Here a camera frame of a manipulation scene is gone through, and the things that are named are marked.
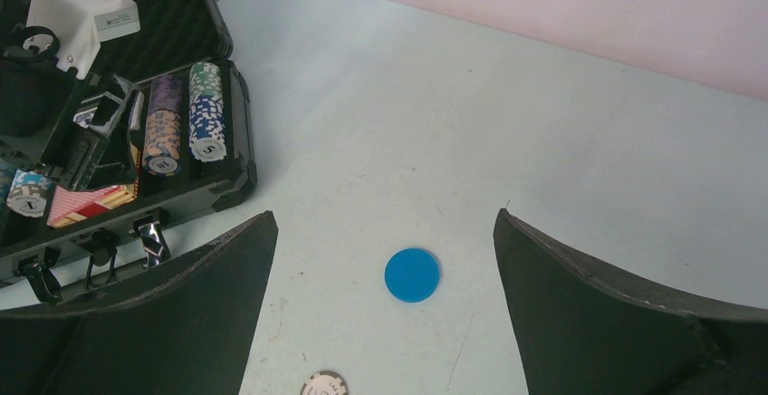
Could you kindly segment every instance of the white device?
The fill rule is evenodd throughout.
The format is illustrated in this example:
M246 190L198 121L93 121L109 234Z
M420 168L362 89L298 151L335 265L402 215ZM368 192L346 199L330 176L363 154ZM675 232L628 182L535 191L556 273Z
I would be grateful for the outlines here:
M84 80L101 48L101 42L136 33L141 29L139 9L132 0L32 0L26 26L49 28L59 38L58 67L77 69ZM52 42L46 35L26 41L44 50Z

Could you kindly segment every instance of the brown and white poker chip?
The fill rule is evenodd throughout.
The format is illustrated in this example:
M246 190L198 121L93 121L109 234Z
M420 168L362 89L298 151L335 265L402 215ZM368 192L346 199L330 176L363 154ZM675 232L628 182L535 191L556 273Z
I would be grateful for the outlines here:
M333 371L315 372L302 387L301 395L347 395L347 382Z

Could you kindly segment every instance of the poker chip stack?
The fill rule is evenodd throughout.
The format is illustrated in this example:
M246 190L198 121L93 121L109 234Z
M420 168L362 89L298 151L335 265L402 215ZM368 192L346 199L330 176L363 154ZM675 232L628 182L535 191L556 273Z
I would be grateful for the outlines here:
M50 188L51 181L45 176L17 170L8 191L8 207L25 217L42 217Z
M201 162L226 157L221 72L212 63L189 70L189 150Z
M8 197L15 176L16 167L0 159L0 209L5 207L5 198Z
M156 176L173 176L180 169L182 88L178 77L160 75L149 92L141 166Z

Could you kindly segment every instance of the red and yellow box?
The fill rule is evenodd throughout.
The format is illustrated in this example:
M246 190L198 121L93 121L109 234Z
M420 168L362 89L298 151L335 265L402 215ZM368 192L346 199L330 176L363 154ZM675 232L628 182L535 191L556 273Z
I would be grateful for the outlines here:
M130 146L130 155L133 162L139 167L139 150ZM67 191L64 188L56 188L53 194L51 213L48 216L48 226L65 227L83 221L86 218L96 217L116 207L136 200L139 196L139 177L128 185L113 185L97 191Z

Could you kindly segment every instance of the white table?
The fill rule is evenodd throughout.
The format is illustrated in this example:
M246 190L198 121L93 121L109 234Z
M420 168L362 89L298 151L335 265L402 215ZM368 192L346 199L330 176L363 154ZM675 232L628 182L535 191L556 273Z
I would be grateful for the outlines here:
M768 307L765 102L382 0L220 5L261 180L167 238L188 250L275 213L244 394L298 393L322 369L352 394L526 393L502 207L651 280ZM408 246L443 268L424 303L383 283ZM0 295L33 301L26 284Z

